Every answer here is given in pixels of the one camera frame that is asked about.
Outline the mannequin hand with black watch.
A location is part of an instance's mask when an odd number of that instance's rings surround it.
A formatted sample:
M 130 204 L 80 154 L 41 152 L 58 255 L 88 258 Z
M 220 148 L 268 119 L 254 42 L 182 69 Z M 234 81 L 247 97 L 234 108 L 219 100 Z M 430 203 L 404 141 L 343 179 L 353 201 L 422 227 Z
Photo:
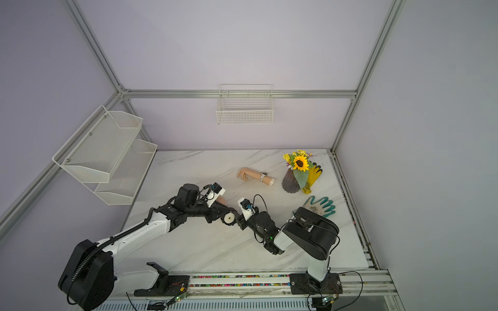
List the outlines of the mannequin hand with black watch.
M 224 206 L 227 206 L 226 200 L 224 199 L 223 196 L 220 196 L 217 198 L 217 203 L 223 204 Z M 227 212 L 222 218 L 221 221 L 225 225 L 234 225 L 236 222 L 236 216 L 234 215 L 233 212 Z

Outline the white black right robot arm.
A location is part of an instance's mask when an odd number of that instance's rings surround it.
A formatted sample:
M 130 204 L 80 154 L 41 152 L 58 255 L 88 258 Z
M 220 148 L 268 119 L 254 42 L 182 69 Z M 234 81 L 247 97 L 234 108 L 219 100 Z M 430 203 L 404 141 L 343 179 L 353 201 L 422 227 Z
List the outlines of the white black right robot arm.
M 236 215 L 238 226 L 249 228 L 262 240 L 263 247 L 273 255 L 281 255 L 292 245 L 309 256 L 306 277 L 321 285 L 329 274 L 332 251 L 341 243 L 338 226 L 304 207 L 300 207 L 280 228 L 267 212 L 244 210 Z

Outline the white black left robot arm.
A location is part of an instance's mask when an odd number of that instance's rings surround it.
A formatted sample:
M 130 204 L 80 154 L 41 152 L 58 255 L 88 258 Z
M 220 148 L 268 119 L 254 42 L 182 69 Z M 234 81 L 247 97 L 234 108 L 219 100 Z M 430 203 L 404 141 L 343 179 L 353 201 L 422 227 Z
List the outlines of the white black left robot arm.
M 121 292 L 133 291 L 140 297 L 184 293 L 187 277 L 170 277 L 156 262 L 148 262 L 137 271 L 116 269 L 142 246 L 176 229 L 189 217 L 203 217 L 209 224 L 221 219 L 226 225 L 234 225 L 237 211 L 218 200 L 225 190 L 217 183 L 206 185 L 204 190 L 206 194 L 187 183 L 165 205 L 150 208 L 147 217 L 134 227 L 98 242 L 85 240 L 76 245 L 58 281 L 67 303 L 93 310 Z

